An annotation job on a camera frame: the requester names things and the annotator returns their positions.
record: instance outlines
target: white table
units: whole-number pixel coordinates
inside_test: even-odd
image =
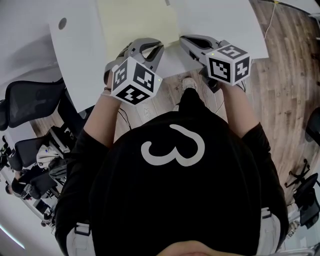
[[[257,17],[249,0],[170,0],[181,35],[212,36],[247,50],[254,59],[268,58]],[[59,22],[66,18],[60,30]],[[78,112],[93,106],[104,88],[106,54],[96,0],[65,0],[52,10],[49,22],[59,67]],[[201,66],[179,46],[165,49],[156,71],[162,78]]]

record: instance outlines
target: cube with fiducial markers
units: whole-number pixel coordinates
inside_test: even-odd
[[[210,78],[234,86],[250,76],[251,56],[229,44],[206,54]]]
[[[136,106],[156,96],[162,78],[133,57],[112,68],[111,96]]]

